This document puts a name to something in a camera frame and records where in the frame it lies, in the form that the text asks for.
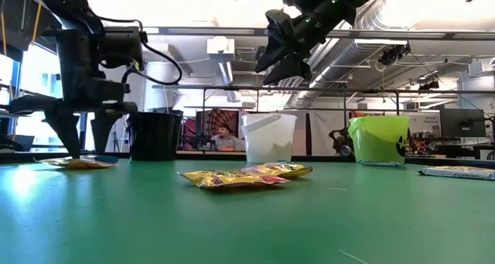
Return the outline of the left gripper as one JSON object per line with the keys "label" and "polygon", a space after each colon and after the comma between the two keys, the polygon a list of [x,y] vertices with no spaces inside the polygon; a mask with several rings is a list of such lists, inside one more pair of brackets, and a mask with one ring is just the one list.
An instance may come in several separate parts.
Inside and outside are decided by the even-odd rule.
{"label": "left gripper", "polygon": [[[135,66],[138,62],[138,30],[106,28],[103,34],[98,35],[75,29],[52,29],[43,35],[56,40],[63,97],[24,95],[10,102],[9,111],[12,114],[44,111],[45,122],[57,134],[70,156],[79,159],[79,117],[72,111],[45,110],[66,106],[73,111],[137,111],[135,103],[124,101],[124,95],[130,92],[127,79],[108,80],[99,66],[107,69]],[[105,153],[111,128],[122,116],[115,112],[95,113],[90,123],[97,154]]]}

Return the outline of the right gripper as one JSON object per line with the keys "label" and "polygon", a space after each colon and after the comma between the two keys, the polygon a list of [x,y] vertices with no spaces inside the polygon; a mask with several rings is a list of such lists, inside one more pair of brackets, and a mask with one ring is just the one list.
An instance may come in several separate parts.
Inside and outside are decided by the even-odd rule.
{"label": "right gripper", "polygon": [[323,2],[315,9],[292,19],[282,10],[272,10],[272,43],[260,46],[255,55],[255,72],[266,70],[263,85],[278,83],[290,77],[312,78],[310,67],[304,61],[310,50],[326,41],[326,35],[343,20],[342,2]]}

